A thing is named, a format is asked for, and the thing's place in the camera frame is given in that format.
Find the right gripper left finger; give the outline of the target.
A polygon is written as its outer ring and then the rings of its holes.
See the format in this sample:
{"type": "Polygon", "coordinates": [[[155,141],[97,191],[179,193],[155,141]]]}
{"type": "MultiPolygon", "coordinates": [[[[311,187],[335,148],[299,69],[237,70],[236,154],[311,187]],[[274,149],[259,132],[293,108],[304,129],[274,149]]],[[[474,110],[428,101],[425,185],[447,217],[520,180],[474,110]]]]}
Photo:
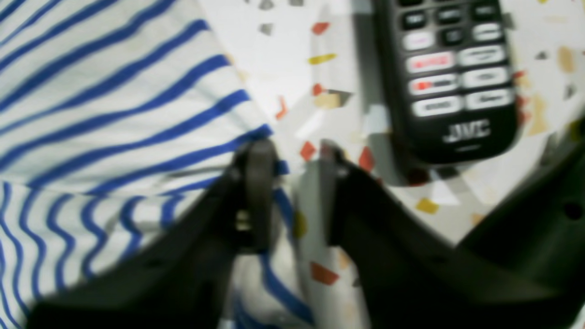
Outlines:
{"type": "Polygon", "coordinates": [[[278,155],[246,143],[224,174],[142,252],[37,304],[27,329],[215,329],[240,252],[271,245],[278,155]]]}

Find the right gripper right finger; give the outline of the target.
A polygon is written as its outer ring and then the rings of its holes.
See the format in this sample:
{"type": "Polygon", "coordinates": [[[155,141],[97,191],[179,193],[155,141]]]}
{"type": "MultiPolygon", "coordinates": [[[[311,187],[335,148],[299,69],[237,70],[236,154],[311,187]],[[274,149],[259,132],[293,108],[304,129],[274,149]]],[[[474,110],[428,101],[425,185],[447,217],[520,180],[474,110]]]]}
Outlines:
{"type": "Polygon", "coordinates": [[[370,328],[582,329],[584,119],[563,145],[450,245],[323,140],[325,235],[356,265],[370,328]]]}

